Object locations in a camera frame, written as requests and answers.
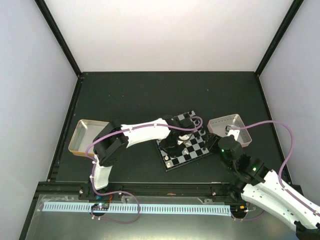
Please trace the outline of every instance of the rectangular tray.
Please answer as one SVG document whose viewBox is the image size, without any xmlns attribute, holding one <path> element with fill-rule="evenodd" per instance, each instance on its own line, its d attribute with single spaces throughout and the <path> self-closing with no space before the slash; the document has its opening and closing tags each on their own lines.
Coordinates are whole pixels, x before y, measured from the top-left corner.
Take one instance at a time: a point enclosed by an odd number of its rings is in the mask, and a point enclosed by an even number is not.
<svg viewBox="0 0 320 240">
<path fill-rule="evenodd" d="M 232 114 L 228 116 L 222 116 L 215 119 L 211 119 L 207 127 L 210 133 L 217 134 L 220 137 L 226 137 L 227 125 L 234 125 L 236 127 L 245 126 L 239 114 Z M 241 146 L 243 148 L 247 147 L 251 143 L 252 139 L 247 129 L 240 130 L 240 134 L 237 141 L 241 143 Z"/>
<path fill-rule="evenodd" d="M 87 147 L 93 142 L 95 137 L 107 126 L 107 121 L 95 121 L 81 119 L 73 132 L 69 144 L 69 151 L 76 156 L 86 156 Z M 89 155 L 94 157 L 94 148 L 91 148 Z"/>
</svg>

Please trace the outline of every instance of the silver tray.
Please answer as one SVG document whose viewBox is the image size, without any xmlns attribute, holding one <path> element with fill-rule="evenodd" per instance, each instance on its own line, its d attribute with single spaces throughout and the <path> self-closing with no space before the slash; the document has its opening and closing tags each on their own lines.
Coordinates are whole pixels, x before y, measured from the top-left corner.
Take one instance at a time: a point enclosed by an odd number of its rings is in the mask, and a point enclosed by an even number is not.
<svg viewBox="0 0 320 240">
<path fill-rule="evenodd" d="M 211 119 L 207 127 L 210 133 L 217 134 L 220 137 L 225 137 L 227 136 L 227 125 L 234 125 L 236 127 L 245 126 L 239 114 L 232 114 L 228 116 L 222 116 L 215 119 Z M 251 143 L 252 139 L 247 129 L 240 130 L 240 134 L 237 141 L 241 143 L 241 146 L 243 148 L 247 147 Z"/>
<path fill-rule="evenodd" d="M 95 137 L 107 126 L 107 121 L 81 119 L 75 127 L 69 144 L 69 151 L 76 156 L 85 156 L 87 147 L 92 144 Z M 94 148 L 89 155 L 94 157 Z"/>
</svg>

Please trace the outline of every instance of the black table surface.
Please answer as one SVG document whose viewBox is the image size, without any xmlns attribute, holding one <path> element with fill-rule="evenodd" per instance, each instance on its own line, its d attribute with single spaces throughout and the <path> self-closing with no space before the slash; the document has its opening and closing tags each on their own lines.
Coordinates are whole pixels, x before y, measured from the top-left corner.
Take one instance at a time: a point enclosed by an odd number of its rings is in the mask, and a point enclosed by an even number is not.
<svg viewBox="0 0 320 240">
<path fill-rule="evenodd" d="M 253 72 L 103 72 L 85 73 L 60 156 L 57 182 L 87 182 L 92 161 L 68 150 L 81 119 L 138 124 L 190 110 L 210 119 L 239 114 L 244 124 L 268 120 L 259 80 Z M 283 161 L 272 127 L 249 129 L 252 143 L 245 148 L 278 171 Z M 229 183 L 228 173 L 213 154 L 165 172 L 154 142 L 133 145 L 112 168 L 114 183 Z"/>
</svg>

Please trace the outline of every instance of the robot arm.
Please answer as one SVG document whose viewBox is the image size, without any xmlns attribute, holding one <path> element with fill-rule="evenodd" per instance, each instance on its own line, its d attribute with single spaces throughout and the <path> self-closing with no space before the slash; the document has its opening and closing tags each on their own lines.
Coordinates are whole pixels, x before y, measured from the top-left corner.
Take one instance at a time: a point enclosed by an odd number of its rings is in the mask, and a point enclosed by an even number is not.
<svg viewBox="0 0 320 240">
<path fill-rule="evenodd" d="M 320 239 L 320 207 L 287 183 L 284 182 L 282 188 L 278 174 L 268 169 L 260 159 L 247 156 L 236 139 L 234 135 L 220 137 L 210 133 L 206 144 L 211 152 L 222 155 L 224 166 L 238 177 L 236 185 L 241 198 L 283 221 L 296 231 L 299 239 Z"/>
<path fill-rule="evenodd" d="M 169 156 L 175 157 L 182 154 L 185 148 L 182 143 L 189 139 L 194 127 L 195 123 L 191 118 L 179 120 L 172 116 L 135 125 L 110 122 L 93 140 L 95 142 L 103 136 L 119 132 L 94 145 L 93 152 L 96 159 L 94 187 L 99 190 L 108 186 L 112 166 L 126 148 L 149 140 L 161 140 L 159 145 L 162 150 Z"/>
</svg>

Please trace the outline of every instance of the chessboard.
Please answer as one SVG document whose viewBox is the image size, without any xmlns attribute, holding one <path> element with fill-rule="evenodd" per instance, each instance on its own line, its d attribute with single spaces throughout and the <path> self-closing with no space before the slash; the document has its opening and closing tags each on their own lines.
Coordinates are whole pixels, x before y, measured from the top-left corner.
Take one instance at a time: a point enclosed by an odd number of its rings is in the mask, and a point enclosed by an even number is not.
<svg viewBox="0 0 320 240">
<path fill-rule="evenodd" d="M 174 119 L 181 121 L 185 118 L 190 118 L 195 115 L 196 113 L 194 111 L 190 111 L 175 116 Z M 193 118 L 191 120 L 193 121 L 195 127 L 197 127 L 200 124 L 199 120 L 197 120 L 196 118 Z M 177 157 L 170 157 L 169 155 L 167 155 L 167 153 L 159 147 L 160 141 L 156 140 L 157 149 L 161 158 L 161 162 L 164 165 L 165 171 L 168 172 L 170 170 L 179 168 L 185 164 L 192 163 L 204 156 L 211 154 L 205 147 L 206 132 L 207 129 L 203 125 L 198 130 L 194 130 L 188 141 L 182 143 L 185 145 L 185 148 L 183 149 L 181 155 Z"/>
</svg>

